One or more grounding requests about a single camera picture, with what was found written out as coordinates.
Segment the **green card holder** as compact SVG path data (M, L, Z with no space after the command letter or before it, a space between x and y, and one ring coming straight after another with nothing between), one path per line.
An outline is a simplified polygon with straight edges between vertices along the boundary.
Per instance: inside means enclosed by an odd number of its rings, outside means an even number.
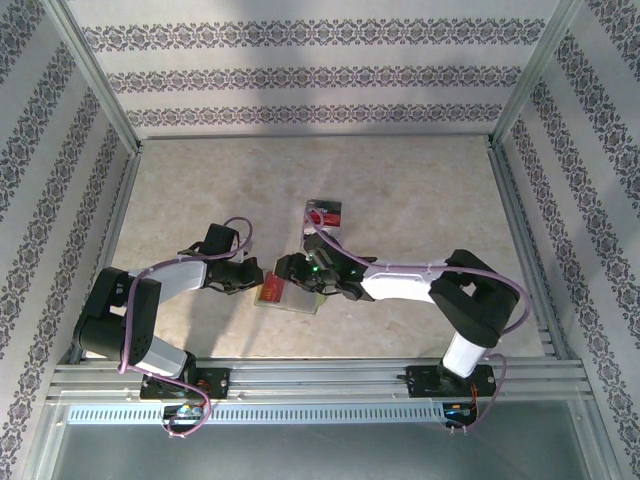
M258 300L262 285L258 288L254 304L260 307L271 307L286 311L306 313L314 315L319 307L324 303L325 297L313 292L307 292L286 281L286 288L279 304L269 304Z

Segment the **red and gold card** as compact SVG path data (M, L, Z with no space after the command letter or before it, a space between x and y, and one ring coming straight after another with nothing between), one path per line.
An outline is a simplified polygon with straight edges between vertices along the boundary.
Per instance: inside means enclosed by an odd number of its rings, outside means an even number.
M265 276L258 300L269 304L279 304L285 288L285 280L276 276L273 272L268 272Z

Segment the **clear acrylic card stand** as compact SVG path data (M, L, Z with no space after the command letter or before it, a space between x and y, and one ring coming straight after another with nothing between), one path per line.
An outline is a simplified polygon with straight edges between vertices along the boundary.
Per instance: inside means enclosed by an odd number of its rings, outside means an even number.
M340 215L337 214L325 214L322 213L316 209L307 209L306 205L305 205L305 209L304 209L304 213L303 213L303 223L302 223L302 230L301 230L301 240L300 240L300 246L303 247L304 246L304 242L306 239L302 238L302 231L305 228L306 225L311 225L313 228L314 226L322 226L323 227L338 227L341 229L341 236L342 236L342 212ZM334 239L333 237L331 237L333 240L335 240L336 242L340 242L341 241L341 236L339 240Z

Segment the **small controller board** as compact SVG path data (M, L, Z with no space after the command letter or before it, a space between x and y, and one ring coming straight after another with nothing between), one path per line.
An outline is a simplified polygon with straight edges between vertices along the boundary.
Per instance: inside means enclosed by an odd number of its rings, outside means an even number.
M164 408L163 419L165 421L196 421L202 418L203 413L203 407L198 404L170 405Z
M444 403L443 412L449 421L470 424L477 418L477 405L474 402Z

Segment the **grey metal front panel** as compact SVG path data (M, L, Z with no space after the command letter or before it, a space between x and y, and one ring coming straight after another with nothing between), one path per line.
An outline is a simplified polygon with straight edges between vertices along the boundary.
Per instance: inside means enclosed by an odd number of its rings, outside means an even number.
M19 480L624 480L583 402L505 402L469 433L429 423L210 425L43 419Z

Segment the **aluminium mounting rail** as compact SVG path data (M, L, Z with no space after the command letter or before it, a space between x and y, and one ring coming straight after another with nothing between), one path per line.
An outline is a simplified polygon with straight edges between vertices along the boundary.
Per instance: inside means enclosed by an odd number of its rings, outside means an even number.
M433 366L434 359L202 359L201 367L228 368L231 403L367 402L408 398L399 378L408 366ZM579 360L552 357L510 358L498 399L501 401L593 398ZM142 376L119 374L116 364L88 359L59 365L46 393L49 402L137 402Z

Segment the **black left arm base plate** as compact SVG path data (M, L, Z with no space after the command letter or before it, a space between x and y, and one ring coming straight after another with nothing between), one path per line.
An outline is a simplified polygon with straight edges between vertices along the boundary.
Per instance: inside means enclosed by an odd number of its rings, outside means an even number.
M176 379L159 380L143 376L141 400L212 400L227 398L230 385L228 368L196 368Z

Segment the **aluminium side rail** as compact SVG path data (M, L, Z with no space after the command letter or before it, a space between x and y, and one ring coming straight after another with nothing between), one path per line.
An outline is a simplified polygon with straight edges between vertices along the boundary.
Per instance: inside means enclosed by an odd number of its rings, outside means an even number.
M512 178L510 166L500 146L489 144L489 161L495 176L509 229L514 240L518 262L532 302L533 314L541 333L549 337L550 347L544 344L545 354L558 360L574 360L574 352L567 347L562 329L549 292L546 288L544 269L536 256L536 244L528 228L526 210L519 197L517 184Z
M131 154L128 160L127 168L122 174L122 178L117 191L117 197L114 199L112 209L110 211L109 220L106 225L106 230L102 238L102 246L99 252L99 257L97 259L95 269L91 275L89 288L86 292L83 303L86 303L86 301L88 300L100 271L105 267L110 266L113 261L118 239L130 201L131 192L133 190L135 178L139 169L142 153L142 149L139 149L137 153Z

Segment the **aluminium back rail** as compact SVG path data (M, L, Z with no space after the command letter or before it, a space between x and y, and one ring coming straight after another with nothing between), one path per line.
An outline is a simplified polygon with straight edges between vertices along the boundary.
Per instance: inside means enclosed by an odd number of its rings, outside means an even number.
M413 137L445 137L445 138L462 138L462 137L481 137L492 138L490 133L478 133L478 132L458 132L458 133L443 133L443 132L347 132L347 133L317 133L317 132L294 132L294 133L276 133L276 134L211 134L211 135L159 135L150 136L144 140L140 140L140 143L151 141L187 141L187 140L223 140L223 139L300 139L300 138L378 138L378 137L391 137L391 138L413 138Z

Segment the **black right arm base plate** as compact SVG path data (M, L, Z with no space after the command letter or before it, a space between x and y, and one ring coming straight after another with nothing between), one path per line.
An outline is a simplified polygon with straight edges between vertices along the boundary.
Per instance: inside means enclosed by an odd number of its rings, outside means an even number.
M462 378L442 365L414 365L405 369L403 379L410 398L491 397L497 380L489 365L477 365L472 374Z

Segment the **aluminium frame post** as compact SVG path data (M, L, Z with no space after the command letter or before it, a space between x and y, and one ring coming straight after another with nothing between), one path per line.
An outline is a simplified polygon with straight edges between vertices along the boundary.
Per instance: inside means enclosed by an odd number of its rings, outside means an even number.
M40 1L125 147L130 153L137 153L141 141L70 7L65 0Z
M533 53L527 61L515 88L489 135L489 145L502 143L515 123L531 92L541 78L553 52L566 34L573 18L584 0L559 0L546 24Z

